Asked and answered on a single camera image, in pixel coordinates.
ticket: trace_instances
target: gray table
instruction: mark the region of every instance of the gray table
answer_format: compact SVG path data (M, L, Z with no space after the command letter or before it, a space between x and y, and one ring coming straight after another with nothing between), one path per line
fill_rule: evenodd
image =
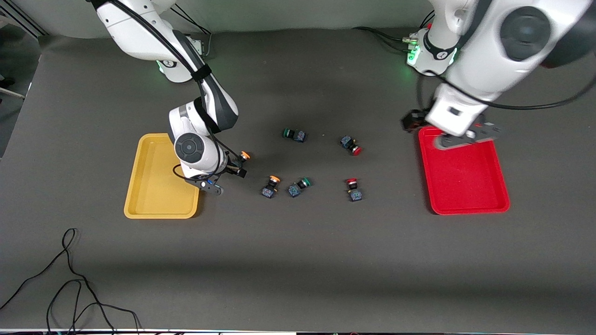
M403 55L355 30L220 34L212 47L209 64L240 108L220 139L253 153L249 174L222 178L225 194L203 194L194 219L135 221L123 205L137 142L166 132L195 85L169 83L111 40L44 41L0 163L0 300L77 227L76 269L145 328L596 332L596 92L553 110L490 111L508 129L497 149L511 209L444 217L429 212L414 137L400 129L416 107ZM566 97L594 64L538 70L500 101ZM308 142L282 139L284 127ZM361 156L338 147L345 134ZM270 174L315 185L268 200L258 193ZM353 177L359 203L344 191ZM64 263L0 312L1 328L45 326L71 278ZM62 326L73 298L55 307ZM105 328L98 316L86 326Z

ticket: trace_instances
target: red tray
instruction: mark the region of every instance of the red tray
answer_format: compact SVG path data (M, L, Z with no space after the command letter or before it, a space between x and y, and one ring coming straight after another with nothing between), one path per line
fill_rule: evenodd
M442 131L424 127L418 133L430 205L440 215L503 213L509 196L493 141L440 150Z

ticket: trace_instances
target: white robot link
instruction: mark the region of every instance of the white robot link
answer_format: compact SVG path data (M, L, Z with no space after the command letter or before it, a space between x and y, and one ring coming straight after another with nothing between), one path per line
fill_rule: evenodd
M446 135L439 148L496 138L501 128L477 120L491 106L534 110L562 106L594 86L596 78L574 97L537 106L495 104L504 91L539 65L553 68L592 52L596 46L593 0L429 0L435 10L430 30L411 34L407 63L428 76L449 68L430 110L412 111L402 120L406 130L424 121Z
M194 79L201 91L196 100L169 113L170 138L184 178L202 190L220 195L219 177L232 173L244 177L249 156L224 151L214 134L234 126L238 107L215 79L200 56L200 43L185 36L160 18L175 0L88 0L112 39L125 53L142 60L158 61L173 82Z

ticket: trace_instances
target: metal bracket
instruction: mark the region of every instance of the metal bracket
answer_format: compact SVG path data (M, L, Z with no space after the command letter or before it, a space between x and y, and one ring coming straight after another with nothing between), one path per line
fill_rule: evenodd
M470 129L461 137L444 134L435 140L438 149L452 149L464 145L497 139L503 133L503 129L491 122L474 123Z
M190 181L186 180L187 183L191 184L192 186L198 187L199 190L205 191L207 193L215 194L216 196L220 196L224 193L224 189L216 184L210 184L207 180L197 180L197 181Z

